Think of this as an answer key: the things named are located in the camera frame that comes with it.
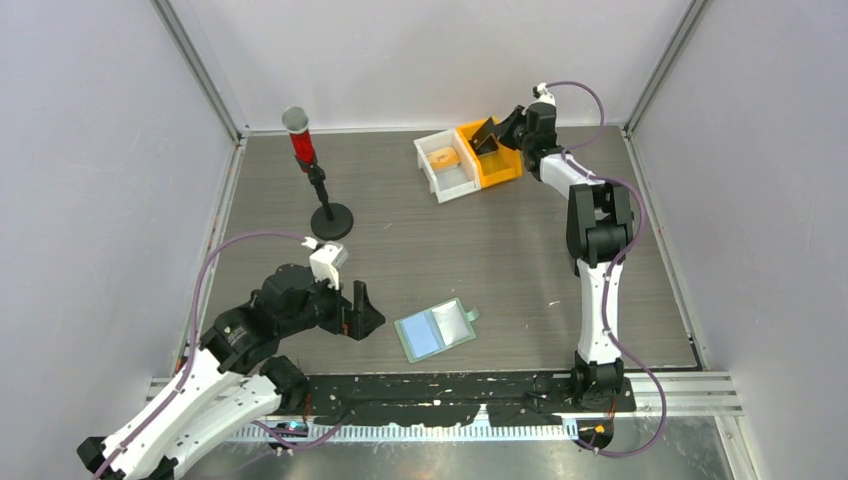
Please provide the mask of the green card holder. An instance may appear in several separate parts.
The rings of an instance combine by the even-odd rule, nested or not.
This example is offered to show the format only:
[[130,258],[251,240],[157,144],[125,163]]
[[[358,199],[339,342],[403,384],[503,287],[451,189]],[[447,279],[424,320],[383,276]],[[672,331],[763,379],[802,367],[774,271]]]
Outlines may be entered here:
[[458,297],[396,320],[394,326],[409,363],[414,364],[476,338],[476,308],[466,310]]

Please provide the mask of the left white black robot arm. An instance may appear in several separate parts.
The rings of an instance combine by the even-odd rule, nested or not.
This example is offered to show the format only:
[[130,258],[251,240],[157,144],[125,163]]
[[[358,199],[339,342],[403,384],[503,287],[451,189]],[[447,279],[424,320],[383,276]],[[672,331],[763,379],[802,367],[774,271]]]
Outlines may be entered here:
[[312,328],[368,337],[386,318],[364,282],[353,291],[348,300],[310,268],[280,266],[247,302],[218,315],[191,361],[126,426],[80,443],[84,468],[97,479],[180,479],[247,423],[303,411],[310,381],[279,343]]

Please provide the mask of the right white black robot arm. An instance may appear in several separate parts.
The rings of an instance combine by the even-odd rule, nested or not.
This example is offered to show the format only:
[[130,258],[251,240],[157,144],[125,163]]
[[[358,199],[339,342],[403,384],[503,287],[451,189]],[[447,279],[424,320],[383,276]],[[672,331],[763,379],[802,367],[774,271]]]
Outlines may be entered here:
[[596,410],[624,387],[618,340],[618,290],[624,260],[638,232],[631,192],[581,165],[557,140],[556,108],[517,106],[503,121],[489,118],[471,131],[473,153],[519,153],[525,170],[567,202],[565,243],[581,285],[581,333],[569,375],[570,400]]

